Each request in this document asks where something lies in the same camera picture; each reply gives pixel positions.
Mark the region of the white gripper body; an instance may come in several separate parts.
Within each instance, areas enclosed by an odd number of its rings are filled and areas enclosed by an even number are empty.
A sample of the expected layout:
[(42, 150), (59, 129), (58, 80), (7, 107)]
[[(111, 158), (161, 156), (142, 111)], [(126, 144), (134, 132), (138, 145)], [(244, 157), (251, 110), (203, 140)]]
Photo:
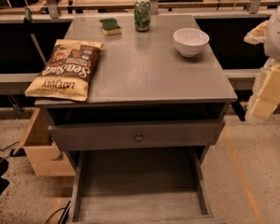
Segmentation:
[(280, 61), (280, 6), (272, 14), (267, 24), (264, 51), (268, 57)]

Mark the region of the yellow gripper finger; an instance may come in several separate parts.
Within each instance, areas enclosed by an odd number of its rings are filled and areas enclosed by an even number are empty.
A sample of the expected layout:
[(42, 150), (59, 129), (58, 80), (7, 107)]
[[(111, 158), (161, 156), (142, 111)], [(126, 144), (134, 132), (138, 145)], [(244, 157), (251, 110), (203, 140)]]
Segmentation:
[(256, 76), (246, 120), (266, 120), (280, 105), (280, 63), (266, 63)]
[(264, 21), (260, 23), (258, 26), (253, 28), (250, 32), (248, 32), (244, 37), (244, 42), (257, 45), (259, 43), (263, 43), (265, 40), (265, 31), (268, 25), (268, 21)]

